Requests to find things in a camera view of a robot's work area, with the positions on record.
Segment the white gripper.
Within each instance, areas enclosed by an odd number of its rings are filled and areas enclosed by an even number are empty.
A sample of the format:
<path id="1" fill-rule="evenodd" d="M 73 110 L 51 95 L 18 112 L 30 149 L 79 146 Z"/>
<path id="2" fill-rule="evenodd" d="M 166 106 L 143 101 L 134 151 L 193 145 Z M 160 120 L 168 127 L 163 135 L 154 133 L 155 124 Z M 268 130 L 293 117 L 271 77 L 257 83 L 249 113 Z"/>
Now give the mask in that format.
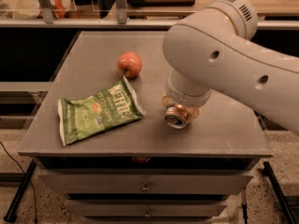
<path id="1" fill-rule="evenodd" d="M 175 103 L 189 107 L 192 119 L 200 115 L 201 106 L 208 101 L 212 89 L 183 76 L 172 69 L 164 85 L 165 93 L 162 97 L 164 107 L 174 107 Z"/>

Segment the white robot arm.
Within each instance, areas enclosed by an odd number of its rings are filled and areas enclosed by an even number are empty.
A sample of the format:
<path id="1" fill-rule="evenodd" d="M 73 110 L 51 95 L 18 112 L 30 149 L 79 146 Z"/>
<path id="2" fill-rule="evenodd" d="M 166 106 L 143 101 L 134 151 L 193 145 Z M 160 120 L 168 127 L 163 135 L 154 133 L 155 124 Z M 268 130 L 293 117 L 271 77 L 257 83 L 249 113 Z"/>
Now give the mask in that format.
<path id="1" fill-rule="evenodd" d="M 218 91 L 299 133 L 299 59 L 253 43 L 256 28 L 249 0 L 217 0 L 174 24 L 163 42 L 165 92 L 192 107 Z"/>

